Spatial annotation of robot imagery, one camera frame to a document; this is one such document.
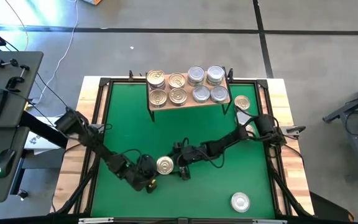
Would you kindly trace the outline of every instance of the desk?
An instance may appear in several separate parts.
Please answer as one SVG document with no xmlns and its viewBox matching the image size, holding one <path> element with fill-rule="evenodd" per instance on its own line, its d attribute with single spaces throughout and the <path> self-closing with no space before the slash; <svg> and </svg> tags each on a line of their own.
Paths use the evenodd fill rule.
<svg viewBox="0 0 358 224">
<path fill-rule="evenodd" d="M 104 99 L 106 98 L 107 90 L 103 90 L 102 92 L 102 100 L 100 102 L 101 109 L 99 110 L 99 113 L 93 114 L 94 106 L 96 103 L 96 95 L 98 94 L 99 82 L 100 77 L 84 78 L 83 86 L 80 93 L 80 99 L 77 105 L 77 110 L 83 113 L 89 120 L 92 120 L 92 117 L 94 117 L 95 119 L 97 119 L 98 123 L 101 123 L 101 118 L 104 111 Z M 270 93 L 272 110 L 275 117 L 279 120 L 281 126 L 293 125 L 291 111 L 283 80 L 267 80 L 267 83 L 269 86 L 268 90 Z M 263 92 L 261 92 L 260 97 L 264 98 Z M 262 101 L 262 108 L 263 111 L 266 113 L 266 101 Z M 287 141 L 289 146 L 299 150 L 297 141 L 292 139 L 287 139 Z M 75 142 L 69 142 L 68 147 L 70 147 L 72 144 L 75 144 Z M 65 203 L 65 201 L 70 197 L 71 193 L 78 185 L 84 156 L 85 149 L 82 146 L 78 146 L 74 150 L 66 153 L 65 158 L 63 160 L 62 169 L 60 171 L 57 189 L 55 191 L 55 197 L 53 199 L 53 202 L 57 209 Z M 282 161 L 288 188 L 292 191 L 296 199 L 302 204 L 305 210 L 310 213 L 313 213 L 313 207 L 311 204 L 308 185 L 301 159 L 296 154 L 283 147 Z M 89 186 L 84 191 L 80 211 L 85 208 L 88 194 Z M 282 213 L 285 213 L 285 204 L 280 189 L 277 189 L 277 196 L 279 208 Z"/>
<path fill-rule="evenodd" d="M 43 56 L 42 52 L 0 52 L 0 59 L 4 62 L 14 58 L 19 65 L 30 67 L 30 70 L 23 75 L 25 81 L 16 86 L 19 92 L 7 94 L 5 105 L 1 111 L 0 153 L 11 148 L 16 151 L 16 154 L 11 173 L 7 177 L 0 179 L 0 202 L 5 201 L 9 193 L 16 194 L 18 191 L 21 177 L 24 173 L 24 169 L 20 168 L 20 161 L 22 161 L 24 143 L 30 130 L 61 147 L 65 147 L 67 144 L 67 139 L 59 132 L 23 111 L 26 103 L 25 99 L 29 97 Z M 8 80 L 12 77 L 19 77 L 21 72 L 20 67 L 10 65 L 0 68 L 0 89 L 5 90 Z"/>
</svg>

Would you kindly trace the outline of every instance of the green surface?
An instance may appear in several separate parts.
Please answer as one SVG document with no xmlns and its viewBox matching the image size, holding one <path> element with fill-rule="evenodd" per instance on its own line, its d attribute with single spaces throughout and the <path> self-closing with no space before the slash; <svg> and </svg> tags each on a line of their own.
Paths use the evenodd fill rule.
<svg viewBox="0 0 358 224">
<path fill-rule="evenodd" d="M 246 95 L 250 113 L 257 114 L 252 85 L 231 85 L 233 99 Z M 140 149 L 155 159 L 168 154 L 174 142 L 188 137 L 190 144 L 219 139 L 235 128 L 234 109 L 223 115 L 220 106 L 185 108 L 155 112 L 151 121 L 146 108 L 145 86 L 114 84 L 107 123 L 105 145 L 112 151 Z M 101 162 L 93 201 L 92 217 L 189 217 L 189 218 L 273 218 L 272 196 L 260 142 L 244 141 L 227 149 L 222 169 L 209 162 L 190 165 L 191 179 L 177 175 L 157 177 L 157 189 L 148 194 L 136 192 L 125 180 L 112 175 Z M 127 156 L 135 161 L 138 154 Z M 219 165 L 221 158 L 216 159 Z M 230 204 L 232 195 L 244 192 L 250 209 L 236 212 Z"/>
</svg>

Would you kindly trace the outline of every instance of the silver can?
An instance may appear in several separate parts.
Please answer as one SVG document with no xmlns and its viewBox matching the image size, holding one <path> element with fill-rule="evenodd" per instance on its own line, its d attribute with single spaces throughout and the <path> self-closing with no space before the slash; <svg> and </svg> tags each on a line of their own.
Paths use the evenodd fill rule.
<svg viewBox="0 0 358 224">
<path fill-rule="evenodd" d="M 173 161 L 168 156 L 162 156 L 157 159 L 157 172 L 167 175 L 173 170 Z"/>
<path fill-rule="evenodd" d="M 234 99 L 234 104 L 242 110 L 248 110 L 251 105 L 248 97 L 242 95 L 237 96 L 236 99 Z"/>
<path fill-rule="evenodd" d="M 147 82 L 153 89 L 164 89 L 165 88 L 165 74 L 161 70 L 151 70 L 146 76 Z"/>
<path fill-rule="evenodd" d="M 231 207 L 233 207 L 235 211 L 241 213 L 248 211 L 250 207 L 249 197 L 242 192 L 235 193 L 231 197 Z"/>
<path fill-rule="evenodd" d="M 168 83 L 171 88 L 183 88 L 186 83 L 186 78 L 180 73 L 174 73 L 169 76 Z"/>
<path fill-rule="evenodd" d="M 255 134 L 254 127 L 252 127 L 250 124 L 248 124 L 248 125 L 246 126 L 246 130 L 247 130 L 248 132 L 250 132 L 250 133 Z"/>
<path fill-rule="evenodd" d="M 214 103 L 224 103 L 229 97 L 229 92 L 223 86 L 216 86 L 211 90 L 211 100 Z"/>
<path fill-rule="evenodd" d="M 208 68 L 206 81 L 212 86 L 217 86 L 222 83 L 224 78 L 224 70 L 222 67 L 214 65 Z"/>
<path fill-rule="evenodd" d="M 187 92 L 183 88 L 174 88 L 169 92 L 169 99 L 174 106 L 183 106 L 187 100 Z"/>
<path fill-rule="evenodd" d="M 197 103 L 205 103 L 209 96 L 209 89 L 206 86 L 199 85 L 193 89 L 193 98 Z"/>
<path fill-rule="evenodd" d="M 205 71 L 200 66 L 193 66 L 187 71 L 187 80 L 191 86 L 203 84 L 204 77 Z"/>
<path fill-rule="evenodd" d="M 167 93 L 163 90 L 153 90 L 150 92 L 149 101 L 155 108 L 161 108 L 167 103 Z"/>
</svg>

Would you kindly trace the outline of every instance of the gray floor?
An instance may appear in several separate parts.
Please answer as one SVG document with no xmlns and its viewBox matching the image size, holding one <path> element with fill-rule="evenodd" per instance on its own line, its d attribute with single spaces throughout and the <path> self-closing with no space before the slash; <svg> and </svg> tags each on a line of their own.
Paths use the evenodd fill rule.
<svg viewBox="0 0 358 224">
<path fill-rule="evenodd" d="M 20 8 L 19 3 L 12 1 L 26 24 L 74 24 L 74 3 L 29 2 L 32 4 Z M 265 29 L 358 30 L 358 1 L 260 0 L 260 8 Z M 0 24 L 19 24 L 8 7 L 2 6 L 0 10 L 4 12 L 0 13 Z M 78 11 L 79 27 L 257 27 L 251 0 L 103 0 L 96 7 L 79 2 Z M 24 48 L 24 33 L 4 31 L 0 34 L 17 48 Z M 48 80 L 64 54 L 70 34 L 29 32 L 29 38 L 28 50 L 45 53 L 40 73 Z M 344 181 L 345 174 L 357 170 L 346 133 L 339 121 L 324 124 L 321 120 L 356 96 L 358 36 L 268 35 L 267 45 L 274 77 L 285 80 L 295 123 L 307 127 L 300 146 L 310 190 L 348 208 L 358 220 L 358 182 Z M 76 33 L 71 50 L 50 86 L 75 107 L 85 75 L 127 75 L 130 69 L 134 73 L 156 68 L 167 72 L 185 71 L 194 64 L 232 67 L 236 77 L 266 77 L 258 35 Z M 38 97 L 39 90 L 34 88 L 32 96 Z M 48 116 L 64 110 L 49 92 L 39 108 Z M 47 182 L 55 183 L 55 179 L 56 176 L 50 174 Z M 21 205 L 23 210 L 6 211 L 4 215 L 47 213 L 48 206 L 44 205 L 50 201 L 54 185 L 43 187 L 45 193 L 28 202 L 31 208 L 17 200 L 7 200 L 5 204 Z"/>
</svg>

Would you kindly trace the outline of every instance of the white cable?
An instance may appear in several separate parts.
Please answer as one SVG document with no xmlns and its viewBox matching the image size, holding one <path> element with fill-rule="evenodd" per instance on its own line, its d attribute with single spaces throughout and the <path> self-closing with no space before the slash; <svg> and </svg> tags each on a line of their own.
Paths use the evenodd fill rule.
<svg viewBox="0 0 358 224">
<path fill-rule="evenodd" d="M 22 21 L 22 19 L 19 17 L 19 15 L 17 15 L 16 11 L 13 9 L 13 7 L 9 4 L 9 2 L 7 0 L 5 0 L 6 4 L 12 9 L 12 11 L 15 13 L 16 17 L 20 20 L 20 23 L 22 24 L 22 27 L 24 29 L 25 32 L 25 36 L 26 36 L 26 42 L 25 42 L 25 48 L 23 51 L 27 50 L 27 47 L 29 46 L 29 34 L 27 33 L 27 29 L 25 29 L 24 23 Z"/>
<path fill-rule="evenodd" d="M 67 52 L 68 52 L 68 50 L 69 50 L 70 47 L 71 47 L 71 43 L 73 42 L 74 30 L 75 30 L 75 28 L 76 28 L 77 25 L 78 25 L 78 1 L 77 1 L 77 0 L 75 0 L 75 14 L 76 14 L 76 20 L 75 20 L 75 25 L 74 25 L 73 31 L 71 32 L 70 42 L 68 43 L 68 47 L 67 47 L 67 49 L 66 49 L 65 54 L 63 55 L 63 57 L 62 57 L 62 58 L 59 60 L 59 62 L 57 63 L 57 66 L 56 66 L 55 71 L 53 72 L 52 78 L 50 78 L 50 80 L 48 80 L 47 85 L 49 85 L 49 83 L 53 80 L 53 78 L 55 78 L 56 72 L 57 72 L 57 70 L 59 69 L 59 66 L 60 66 L 60 62 L 62 62 L 62 60 L 66 57 Z M 47 87 L 45 86 L 44 89 L 43 89 L 42 92 L 41 92 L 40 99 L 39 99 L 39 101 L 38 101 L 37 104 L 39 104 L 39 103 L 41 102 L 42 97 L 43 97 L 43 95 L 44 95 L 44 91 L 45 91 L 46 89 L 47 89 Z"/>
</svg>

